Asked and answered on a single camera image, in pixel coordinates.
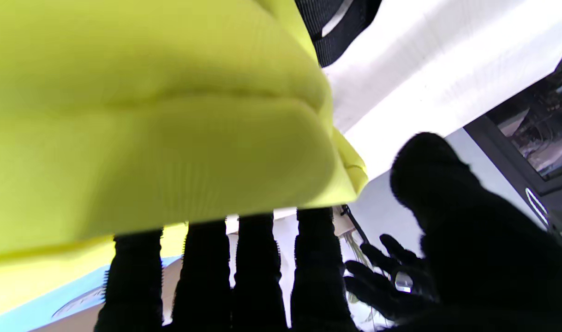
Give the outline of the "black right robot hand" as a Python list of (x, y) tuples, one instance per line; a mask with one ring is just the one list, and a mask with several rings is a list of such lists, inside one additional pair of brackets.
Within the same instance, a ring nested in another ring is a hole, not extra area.
[[(390, 186), (423, 231), (423, 259), (441, 301), (389, 331), (562, 332), (562, 247), (488, 191), (445, 139), (412, 137), (393, 162)], [(161, 229), (115, 236), (94, 330), (356, 332), (332, 208), (298, 209), (297, 220), (290, 325), (270, 212), (239, 217), (233, 287), (225, 221), (190, 225), (168, 325)]]

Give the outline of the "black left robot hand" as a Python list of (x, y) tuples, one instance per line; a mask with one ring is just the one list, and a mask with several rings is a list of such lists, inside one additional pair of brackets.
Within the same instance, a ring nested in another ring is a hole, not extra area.
[(395, 324), (435, 309), (441, 299), (426, 261), (391, 235), (379, 238), (388, 254), (370, 243), (361, 244), (372, 266), (346, 261), (346, 290)]

